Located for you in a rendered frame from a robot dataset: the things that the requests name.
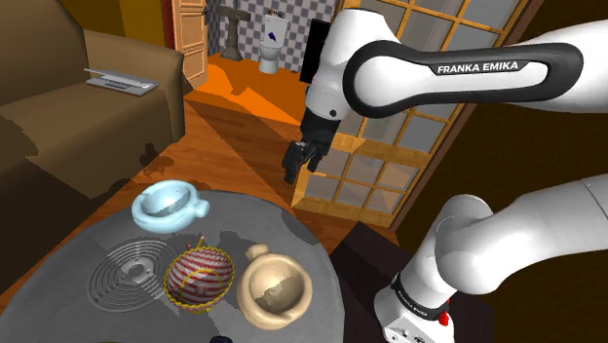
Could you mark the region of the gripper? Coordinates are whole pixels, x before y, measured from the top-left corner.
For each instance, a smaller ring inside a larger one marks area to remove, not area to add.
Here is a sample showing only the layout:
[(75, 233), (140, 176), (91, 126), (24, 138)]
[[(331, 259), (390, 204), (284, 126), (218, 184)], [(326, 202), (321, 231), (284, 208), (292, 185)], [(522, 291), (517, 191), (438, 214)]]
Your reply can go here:
[(309, 172), (317, 170), (320, 161), (328, 153), (339, 125), (339, 121), (320, 117), (309, 108), (305, 110), (300, 124), (302, 141), (292, 141), (282, 161), (282, 167), (285, 169), (284, 181), (287, 184), (294, 183), (299, 170), (307, 161)]

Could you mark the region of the wooden framed glass door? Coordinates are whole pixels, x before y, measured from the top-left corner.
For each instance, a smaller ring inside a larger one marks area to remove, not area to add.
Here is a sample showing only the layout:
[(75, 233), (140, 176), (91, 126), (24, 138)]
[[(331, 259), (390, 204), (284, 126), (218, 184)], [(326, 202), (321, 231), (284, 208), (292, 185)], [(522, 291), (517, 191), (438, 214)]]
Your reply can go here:
[[(375, 10), (402, 43), (443, 52), (513, 43), (542, 1), (337, 0), (335, 10)], [(317, 170), (300, 171), (292, 207), (396, 229), (432, 159), (472, 109), (414, 107), (385, 119), (349, 112)]]

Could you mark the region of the white toilet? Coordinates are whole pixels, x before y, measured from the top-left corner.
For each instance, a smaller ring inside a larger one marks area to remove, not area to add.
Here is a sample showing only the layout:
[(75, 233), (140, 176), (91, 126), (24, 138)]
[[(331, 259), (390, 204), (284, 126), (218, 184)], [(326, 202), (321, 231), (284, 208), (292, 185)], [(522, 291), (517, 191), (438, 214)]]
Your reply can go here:
[(264, 16), (263, 37), (259, 41), (259, 71), (275, 74), (279, 69), (279, 55), (285, 45), (289, 21), (274, 15)]

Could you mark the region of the red white striped bowl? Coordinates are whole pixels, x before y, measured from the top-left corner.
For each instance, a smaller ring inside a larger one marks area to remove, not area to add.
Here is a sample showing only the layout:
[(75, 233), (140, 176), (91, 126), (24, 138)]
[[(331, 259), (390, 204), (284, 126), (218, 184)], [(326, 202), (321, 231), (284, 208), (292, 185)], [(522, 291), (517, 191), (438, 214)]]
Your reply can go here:
[(164, 293), (171, 304), (192, 314), (208, 312), (230, 290), (235, 265), (225, 251), (203, 245), (202, 236), (195, 247), (186, 245), (164, 275)]

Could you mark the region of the pale wooden door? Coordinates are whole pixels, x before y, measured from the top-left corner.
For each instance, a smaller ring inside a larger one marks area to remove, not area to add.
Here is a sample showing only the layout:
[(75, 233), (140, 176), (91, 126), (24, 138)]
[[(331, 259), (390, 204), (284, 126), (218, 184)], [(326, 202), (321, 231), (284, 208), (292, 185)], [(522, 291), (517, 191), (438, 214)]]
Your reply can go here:
[(171, 0), (175, 49), (184, 55), (183, 75), (191, 88), (208, 77), (207, 0)]

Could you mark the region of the grey laptop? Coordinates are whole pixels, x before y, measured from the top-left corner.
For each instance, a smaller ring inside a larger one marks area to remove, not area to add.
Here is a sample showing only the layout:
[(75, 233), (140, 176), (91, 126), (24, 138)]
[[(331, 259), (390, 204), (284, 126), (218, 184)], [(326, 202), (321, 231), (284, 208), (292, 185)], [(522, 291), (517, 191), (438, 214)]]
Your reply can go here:
[(160, 86), (159, 82), (117, 71), (88, 68), (85, 68), (85, 71), (95, 74), (95, 77), (86, 81), (88, 85), (115, 90), (129, 95), (143, 96)]

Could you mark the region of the grey ridged plate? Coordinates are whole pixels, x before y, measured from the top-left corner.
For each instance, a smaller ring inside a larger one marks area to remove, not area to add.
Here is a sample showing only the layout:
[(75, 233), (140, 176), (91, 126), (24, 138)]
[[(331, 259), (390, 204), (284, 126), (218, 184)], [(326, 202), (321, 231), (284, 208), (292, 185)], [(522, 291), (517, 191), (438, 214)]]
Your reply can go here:
[(164, 276), (176, 258), (176, 251), (163, 241), (123, 244), (95, 267), (88, 281), (88, 297), (109, 313), (143, 308), (165, 294)]

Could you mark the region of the brown sofa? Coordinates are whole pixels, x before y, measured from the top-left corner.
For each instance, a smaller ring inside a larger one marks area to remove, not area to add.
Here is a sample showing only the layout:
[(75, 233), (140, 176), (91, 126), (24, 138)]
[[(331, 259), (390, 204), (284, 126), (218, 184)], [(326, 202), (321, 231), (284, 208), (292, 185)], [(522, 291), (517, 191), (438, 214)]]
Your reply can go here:
[[(183, 137), (182, 63), (84, 29), (60, 0), (0, 0), (0, 293)], [(108, 90), (85, 68), (160, 86)]]

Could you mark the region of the round grey table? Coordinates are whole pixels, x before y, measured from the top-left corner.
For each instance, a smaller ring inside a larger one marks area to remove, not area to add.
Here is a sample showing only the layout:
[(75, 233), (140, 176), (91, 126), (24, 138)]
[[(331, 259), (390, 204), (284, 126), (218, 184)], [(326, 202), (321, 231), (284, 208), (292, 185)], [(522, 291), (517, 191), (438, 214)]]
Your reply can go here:
[[(129, 210), (120, 210), (78, 234), (48, 257), (0, 315), (0, 343), (209, 343), (215, 335), (234, 343), (343, 343), (344, 307), (328, 254), (309, 228), (266, 200), (227, 191), (204, 191), (206, 217), (173, 235), (138, 228)], [(280, 330), (262, 330), (244, 319), (236, 292), (210, 311), (190, 314), (165, 295), (126, 313), (98, 309), (88, 297), (88, 281), (99, 262), (119, 246), (159, 240), (182, 253), (203, 243), (226, 251), (235, 273), (247, 266), (246, 251), (265, 244), (292, 256), (309, 273), (313, 298), (307, 312)]]

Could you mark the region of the grey pedestal washbasin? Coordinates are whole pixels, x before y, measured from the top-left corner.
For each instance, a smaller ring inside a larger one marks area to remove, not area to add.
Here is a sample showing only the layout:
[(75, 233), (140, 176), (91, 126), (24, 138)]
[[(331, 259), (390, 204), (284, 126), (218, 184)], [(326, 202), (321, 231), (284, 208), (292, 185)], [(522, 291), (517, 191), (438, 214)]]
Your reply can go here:
[(250, 21), (250, 13), (220, 5), (217, 12), (229, 20), (226, 45), (221, 53), (222, 58), (240, 61), (243, 59), (238, 48), (238, 26), (240, 21)]

